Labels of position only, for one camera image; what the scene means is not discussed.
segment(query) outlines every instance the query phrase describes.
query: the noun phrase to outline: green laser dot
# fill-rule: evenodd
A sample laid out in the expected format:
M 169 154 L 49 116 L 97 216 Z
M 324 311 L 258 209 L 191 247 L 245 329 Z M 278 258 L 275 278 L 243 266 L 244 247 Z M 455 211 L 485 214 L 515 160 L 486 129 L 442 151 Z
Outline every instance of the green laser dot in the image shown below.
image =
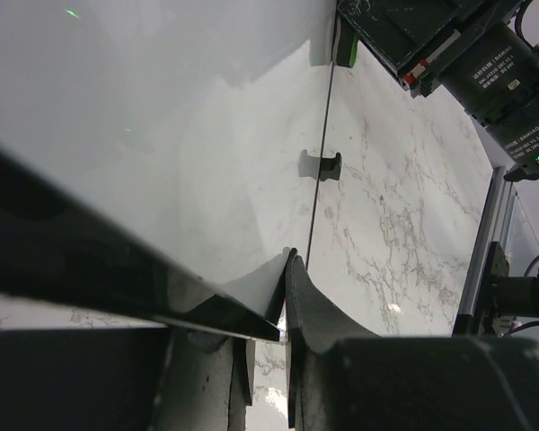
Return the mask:
M 77 18 L 78 20 L 81 20 L 82 18 L 80 18 L 80 15 L 78 15 L 76 12 L 74 11 L 70 11 L 69 9 L 66 9 L 66 12 L 68 12 L 70 15 L 72 15 L 73 17 Z

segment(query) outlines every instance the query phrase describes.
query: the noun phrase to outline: black cable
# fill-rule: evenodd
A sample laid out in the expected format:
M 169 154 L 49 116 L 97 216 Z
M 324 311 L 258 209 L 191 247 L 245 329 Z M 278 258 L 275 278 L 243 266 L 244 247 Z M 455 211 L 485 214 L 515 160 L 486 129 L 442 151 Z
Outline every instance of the black cable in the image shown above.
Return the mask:
M 530 321 L 528 323 L 524 323 L 521 326 L 518 326 L 514 328 L 513 330 L 510 330 L 509 332 L 506 332 L 503 337 L 508 337 L 510 335 L 515 334 L 516 332 L 521 332 L 522 330 L 528 330 L 529 328 L 534 328 L 535 326 L 539 326 L 539 321 Z
M 539 254 L 537 256 L 535 256 L 535 259 L 531 260 L 531 263 L 529 264 L 529 266 L 525 270 L 525 274 L 523 275 L 523 277 L 529 277 L 529 273 L 533 270 L 533 268 L 535 267 L 535 265 L 538 262 L 539 262 Z
M 525 16 L 525 12 L 527 12 L 527 8 L 529 5 L 533 2 L 533 0 L 525 0 L 523 4 L 521 5 L 521 8 L 519 9 L 519 12 L 517 12 L 517 17 L 515 18 L 515 33 L 517 36 L 524 41 L 529 48 L 532 48 L 531 44 L 525 39 L 525 36 L 523 35 L 523 17 Z

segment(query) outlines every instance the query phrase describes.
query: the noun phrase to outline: gray veining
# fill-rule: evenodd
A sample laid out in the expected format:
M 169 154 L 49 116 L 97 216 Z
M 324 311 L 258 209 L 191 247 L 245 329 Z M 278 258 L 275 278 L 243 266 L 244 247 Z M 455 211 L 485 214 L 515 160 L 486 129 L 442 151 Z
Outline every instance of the gray veining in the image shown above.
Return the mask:
M 336 68 L 309 270 L 382 335 L 448 333 L 490 180 L 473 124 L 441 88 L 412 99 L 364 48 Z

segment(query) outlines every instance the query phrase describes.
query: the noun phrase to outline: marble surface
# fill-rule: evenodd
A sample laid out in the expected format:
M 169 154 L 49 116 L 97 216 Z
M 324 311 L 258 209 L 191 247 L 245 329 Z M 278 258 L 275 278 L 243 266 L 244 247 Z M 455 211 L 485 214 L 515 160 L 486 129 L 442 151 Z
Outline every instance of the marble surface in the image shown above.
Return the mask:
M 284 248 L 307 250 L 315 179 L 298 161 L 321 148 L 334 13 L 1 1 L 0 150 L 262 313 Z
M 448 334 L 490 182 L 470 119 L 446 92 L 412 99 L 359 47 L 336 68 L 309 273 L 380 335 Z
M 162 326 L 115 314 L 0 295 L 0 330 L 139 328 Z
M 253 404 L 246 410 L 246 431 L 285 431 L 287 427 L 286 317 L 279 319 L 281 341 L 257 342 Z

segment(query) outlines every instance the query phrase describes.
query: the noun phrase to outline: purple cable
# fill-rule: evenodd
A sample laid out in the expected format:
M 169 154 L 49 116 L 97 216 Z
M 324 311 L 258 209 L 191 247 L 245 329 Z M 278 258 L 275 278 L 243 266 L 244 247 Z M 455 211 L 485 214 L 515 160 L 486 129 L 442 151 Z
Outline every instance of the purple cable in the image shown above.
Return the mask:
M 535 257 L 535 259 L 533 259 L 531 261 L 531 263 L 529 264 L 529 266 L 527 267 L 526 271 L 525 271 L 525 275 L 524 277 L 529 277 L 529 273 L 533 270 L 533 268 L 535 267 L 535 265 L 539 262 L 539 255 L 537 257 Z

